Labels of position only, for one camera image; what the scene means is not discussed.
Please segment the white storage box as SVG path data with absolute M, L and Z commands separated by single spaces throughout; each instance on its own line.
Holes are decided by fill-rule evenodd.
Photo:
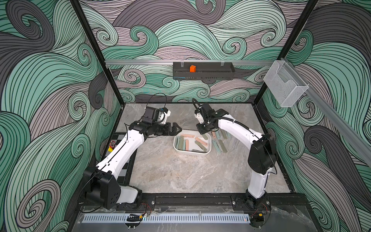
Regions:
M 178 150 L 177 145 L 178 145 L 178 137 L 181 134 L 193 134 L 195 135 L 194 138 L 184 138 L 185 140 L 185 150 Z M 207 152 L 204 153 L 196 144 L 195 138 L 201 138 L 203 141 L 208 143 Z M 173 148 L 178 152 L 179 154 L 184 154 L 184 155 L 201 155 L 205 156 L 209 154 L 212 150 L 212 138 L 210 134 L 200 134 L 197 130 L 183 130 L 181 131 L 177 136 L 174 137 L 173 141 Z

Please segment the mint knife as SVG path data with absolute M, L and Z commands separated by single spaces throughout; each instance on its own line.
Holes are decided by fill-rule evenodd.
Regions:
M 212 140 L 212 144 L 216 150 L 219 150 L 219 146 L 215 140 Z

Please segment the olive knife row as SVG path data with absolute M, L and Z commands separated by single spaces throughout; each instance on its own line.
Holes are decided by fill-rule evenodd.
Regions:
M 226 147 L 225 147 L 223 141 L 222 141 L 222 140 L 218 140 L 218 142 L 219 142 L 219 145 L 220 145 L 220 147 L 221 147 L 223 153 L 227 153 L 227 149 L 226 149 Z

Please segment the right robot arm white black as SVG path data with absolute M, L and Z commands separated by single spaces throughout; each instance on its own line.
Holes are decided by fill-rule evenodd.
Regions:
M 249 151 L 248 165 L 251 168 L 250 183 L 246 190 L 246 205 L 255 210 L 266 202 L 266 185 L 277 161 L 274 141 L 268 134 L 250 129 L 225 112 L 213 112 L 209 116 L 195 113 L 200 134 L 222 129 L 237 138 Z

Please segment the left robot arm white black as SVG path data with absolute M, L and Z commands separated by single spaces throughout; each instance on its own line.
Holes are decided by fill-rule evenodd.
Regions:
M 95 167 L 85 169 L 82 196 L 105 209 L 111 209 L 117 204 L 141 205 L 140 189 L 118 183 L 122 168 L 149 136 L 176 136 L 181 131 L 182 128 L 177 123 L 131 123 L 121 143 Z

